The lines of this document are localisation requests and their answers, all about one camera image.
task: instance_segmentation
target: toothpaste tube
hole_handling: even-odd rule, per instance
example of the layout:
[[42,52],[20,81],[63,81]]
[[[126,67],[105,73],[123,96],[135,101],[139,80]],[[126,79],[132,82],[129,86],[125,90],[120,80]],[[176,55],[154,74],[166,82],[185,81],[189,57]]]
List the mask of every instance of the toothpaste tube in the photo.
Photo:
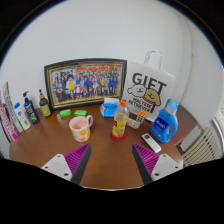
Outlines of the toothpaste tube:
[[14,125],[16,126],[16,129],[18,130],[18,132],[21,133],[23,131],[23,127],[15,114],[12,102],[10,100],[8,82],[6,82],[2,88],[3,88],[3,96],[5,99],[5,103],[7,105],[8,111],[9,111],[9,116],[12,119]]
[[2,122],[3,122],[3,126],[6,130],[6,133],[7,134],[9,133],[11,138],[14,140],[14,142],[17,142],[18,141],[18,135],[13,130],[13,128],[12,128],[10,122],[9,122],[9,119],[8,119],[6,113],[5,113],[5,110],[3,108],[3,105],[2,105],[1,91],[0,91],[0,116],[1,116],[1,119],[2,119]]

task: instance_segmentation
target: orange bottle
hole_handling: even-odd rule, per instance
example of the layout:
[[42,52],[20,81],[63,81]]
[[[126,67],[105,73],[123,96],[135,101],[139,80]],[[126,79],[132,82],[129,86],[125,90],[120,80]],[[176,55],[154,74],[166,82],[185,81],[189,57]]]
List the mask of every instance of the orange bottle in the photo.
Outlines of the orange bottle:
[[114,124],[111,132],[112,140],[116,142],[123,141],[126,138],[125,126],[129,118],[128,101],[121,99],[120,105],[114,112]]

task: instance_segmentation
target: small bottle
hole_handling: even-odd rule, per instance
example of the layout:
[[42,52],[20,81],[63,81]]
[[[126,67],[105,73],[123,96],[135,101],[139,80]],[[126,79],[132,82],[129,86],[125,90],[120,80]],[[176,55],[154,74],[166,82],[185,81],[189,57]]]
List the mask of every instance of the small bottle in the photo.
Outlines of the small bottle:
[[170,138],[176,133],[178,120],[176,111],[179,103],[171,99],[166,108],[159,111],[159,115],[153,122],[150,131],[162,143],[169,142]]
[[18,117],[20,123],[22,124],[23,129],[27,130],[31,126],[31,124],[28,121],[28,119],[26,118],[26,115],[23,113],[20,103],[19,102],[16,103],[14,108],[15,108],[16,116]]
[[42,114],[45,117],[48,117],[48,116],[51,115],[51,111],[50,111],[50,107],[49,107],[49,104],[48,104],[48,100],[44,97],[44,94],[41,93],[41,89],[39,91],[40,91],[40,109],[42,111]]
[[123,141],[126,138],[125,126],[129,118],[128,101],[121,99],[120,105],[114,111],[114,124],[111,133],[112,140]]
[[24,108],[29,116],[31,123],[37,124],[40,120],[39,120],[39,117],[37,116],[37,113],[34,109],[33,102],[26,97],[27,93],[28,93],[28,91],[23,93],[23,96],[25,97]]

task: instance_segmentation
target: gift bag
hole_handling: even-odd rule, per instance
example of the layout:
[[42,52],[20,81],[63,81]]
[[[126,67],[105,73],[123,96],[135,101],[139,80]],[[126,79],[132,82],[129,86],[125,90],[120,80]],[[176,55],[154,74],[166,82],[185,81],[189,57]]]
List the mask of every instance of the gift bag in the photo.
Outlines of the gift bag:
[[[159,69],[147,64],[151,53],[160,55]],[[147,52],[144,64],[128,61],[123,99],[128,100],[128,109],[137,114],[144,111],[147,120],[154,121],[159,111],[166,105],[174,92],[176,77],[161,70],[162,54],[158,51]]]

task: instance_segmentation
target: framed photo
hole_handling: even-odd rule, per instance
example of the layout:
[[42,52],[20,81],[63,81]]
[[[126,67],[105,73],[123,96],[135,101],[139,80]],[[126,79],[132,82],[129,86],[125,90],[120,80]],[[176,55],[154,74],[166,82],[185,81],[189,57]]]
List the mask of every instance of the framed photo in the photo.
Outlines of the framed photo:
[[52,110],[101,104],[105,97],[120,99],[127,61],[80,59],[46,65],[45,82]]

